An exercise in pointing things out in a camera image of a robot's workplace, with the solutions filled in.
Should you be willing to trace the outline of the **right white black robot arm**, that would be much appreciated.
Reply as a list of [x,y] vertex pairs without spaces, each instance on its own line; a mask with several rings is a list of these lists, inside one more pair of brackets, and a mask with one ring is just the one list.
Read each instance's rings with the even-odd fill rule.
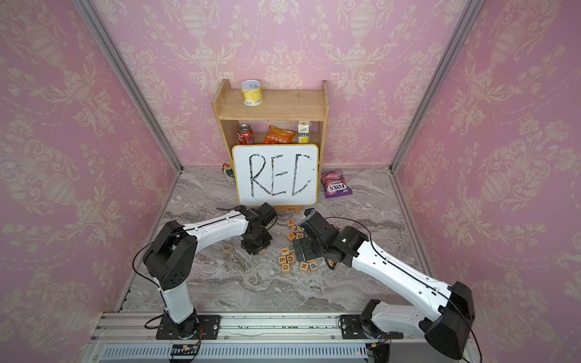
[[371,276],[414,306],[414,312],[405,314],[385,302],[369,301],[359,317],[366,335],[422,334],[437,352],[455,360],[464,358],[476,318],[470,287],[419,272],[382,250],[367,228],[338,228],[313,208],[305,211],[299,227],[305,234],[294,242],[299,261],[322,259],[330,270],[345,265]]

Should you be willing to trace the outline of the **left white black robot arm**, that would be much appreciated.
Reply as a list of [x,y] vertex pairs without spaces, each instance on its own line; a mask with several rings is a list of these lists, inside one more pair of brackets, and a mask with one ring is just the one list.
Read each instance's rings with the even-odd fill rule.
[[198,339],[210,337],[190,299],[187,278],[195,256],[203,249],[233,237],[250,255],[258,255],[272,241],[268,227],[277,219],[275,208],[264,203],[257,208],[243,205],[203,222],[182,225],[170,221],[145,248],[142,263],[164,302],[158,339]]

